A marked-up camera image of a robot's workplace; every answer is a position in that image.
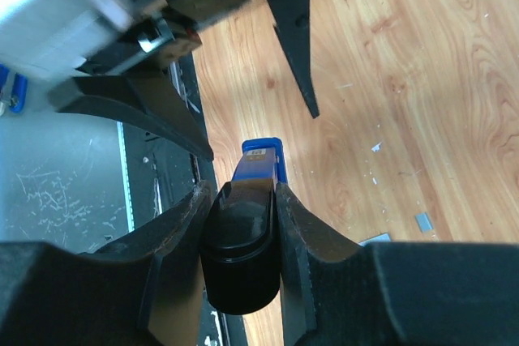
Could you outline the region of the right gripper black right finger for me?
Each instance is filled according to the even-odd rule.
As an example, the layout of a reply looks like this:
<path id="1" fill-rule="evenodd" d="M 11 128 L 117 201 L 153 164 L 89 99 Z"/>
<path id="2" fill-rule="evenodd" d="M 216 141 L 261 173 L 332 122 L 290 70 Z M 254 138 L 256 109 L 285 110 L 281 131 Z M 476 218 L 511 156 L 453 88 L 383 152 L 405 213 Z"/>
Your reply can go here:
<path id="1" fill-rule="evenodd" d="M 518 248 L 361 246 L 278 184 L 287 345 L 515 345 Z"/>

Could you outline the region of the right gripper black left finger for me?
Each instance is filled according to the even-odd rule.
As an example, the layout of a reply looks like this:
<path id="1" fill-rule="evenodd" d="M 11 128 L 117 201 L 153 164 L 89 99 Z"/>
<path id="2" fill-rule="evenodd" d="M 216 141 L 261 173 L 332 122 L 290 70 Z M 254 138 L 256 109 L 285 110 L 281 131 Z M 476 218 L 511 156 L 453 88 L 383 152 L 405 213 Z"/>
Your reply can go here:
<path id="1" fill-rule="evenodd" d="M 92 254 L 1 245 L 4 345 L 193 345 L 204 280 L 199 239 L 212 188 Z"/>

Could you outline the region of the blue black stapler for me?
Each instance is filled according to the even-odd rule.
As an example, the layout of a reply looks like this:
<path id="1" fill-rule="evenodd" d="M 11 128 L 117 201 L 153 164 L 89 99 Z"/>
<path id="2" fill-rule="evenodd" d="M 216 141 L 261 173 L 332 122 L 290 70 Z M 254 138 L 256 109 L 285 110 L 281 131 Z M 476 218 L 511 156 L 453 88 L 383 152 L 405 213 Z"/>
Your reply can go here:
<path id="1" fill-rule="evenodd" d="M 281 283 L 277 183 L 287 175 L 279 138 L 249 139 L 216 196 L 200 238 L 210 304 L 243 315 L 268 305 Z"/>

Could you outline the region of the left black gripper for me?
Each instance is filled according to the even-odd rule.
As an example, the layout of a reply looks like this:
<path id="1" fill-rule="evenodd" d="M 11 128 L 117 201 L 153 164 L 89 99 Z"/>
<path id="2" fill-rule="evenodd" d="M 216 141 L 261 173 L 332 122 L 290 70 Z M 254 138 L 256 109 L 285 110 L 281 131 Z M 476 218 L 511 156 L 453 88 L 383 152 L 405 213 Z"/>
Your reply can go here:
<path id="1" fill-rule="evenodd" d="M 88 56 L 79 71 L 48 92 L 59 113 L 104 117 L 140 128 L 208 161 L 207 136 L 162 73 L 120 75 L 132 68 L 165 69 L 201 45 L 199 32 L 249 0 L 123 0 L 133 23 Z M 320 115 L 311 79 L 310 0 L 267 0 L 274 29 L 313 118 Z"/>

